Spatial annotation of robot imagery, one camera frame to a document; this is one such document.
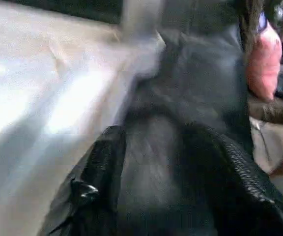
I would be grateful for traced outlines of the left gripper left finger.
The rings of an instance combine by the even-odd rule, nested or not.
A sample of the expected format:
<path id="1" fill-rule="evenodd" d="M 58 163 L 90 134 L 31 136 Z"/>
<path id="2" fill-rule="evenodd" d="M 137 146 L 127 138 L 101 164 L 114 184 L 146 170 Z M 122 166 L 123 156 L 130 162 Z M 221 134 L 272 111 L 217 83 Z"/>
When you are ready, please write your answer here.
<path id="1" fill-rule="evenodd" d="M 109 126 L 60 185 L 40 236 L 114 236 L 126 133 Z"/>

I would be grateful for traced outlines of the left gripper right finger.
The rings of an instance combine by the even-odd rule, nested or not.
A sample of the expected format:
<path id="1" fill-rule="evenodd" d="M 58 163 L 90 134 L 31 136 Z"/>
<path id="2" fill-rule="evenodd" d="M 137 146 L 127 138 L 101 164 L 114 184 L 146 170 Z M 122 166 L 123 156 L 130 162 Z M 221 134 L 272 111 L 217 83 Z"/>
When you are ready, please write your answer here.
<path id="1" fill-rule="evenodd" d="M 283 195 L 241 145 L 205 125 L 183 133 L 220 236 L 283 236 Z"/>

